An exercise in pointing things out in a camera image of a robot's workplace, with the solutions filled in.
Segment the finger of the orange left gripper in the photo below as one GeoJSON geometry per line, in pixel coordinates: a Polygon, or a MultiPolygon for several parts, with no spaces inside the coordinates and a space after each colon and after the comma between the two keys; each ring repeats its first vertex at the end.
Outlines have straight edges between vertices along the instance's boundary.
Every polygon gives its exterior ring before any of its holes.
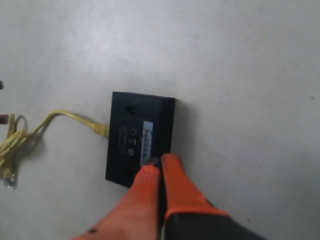
{"type": "Polygon", "coordinates": [[[0,115],[0,124],[7,125],[9,122],[9,115],[8,114],[1,114],[0,115]]]}

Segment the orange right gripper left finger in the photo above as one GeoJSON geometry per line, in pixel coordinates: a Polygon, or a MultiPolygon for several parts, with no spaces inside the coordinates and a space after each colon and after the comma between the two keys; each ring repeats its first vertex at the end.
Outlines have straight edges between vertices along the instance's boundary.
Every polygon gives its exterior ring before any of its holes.
{"type": "Polygon", "coordinates": [[[159,240],[161,160],[149,159],[120,202],[76,240],[159,240]]]}

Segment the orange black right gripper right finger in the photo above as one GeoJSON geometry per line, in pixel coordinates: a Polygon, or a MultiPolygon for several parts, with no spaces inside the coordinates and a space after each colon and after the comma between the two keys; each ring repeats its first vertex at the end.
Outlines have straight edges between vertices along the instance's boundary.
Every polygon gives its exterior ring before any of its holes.
{"type": "Polygon", "coordinates": [[[166,153],[161,158],[167,211],[166,240],[261,240],[210,203],[185,172],[182,160],[166,153]]]}

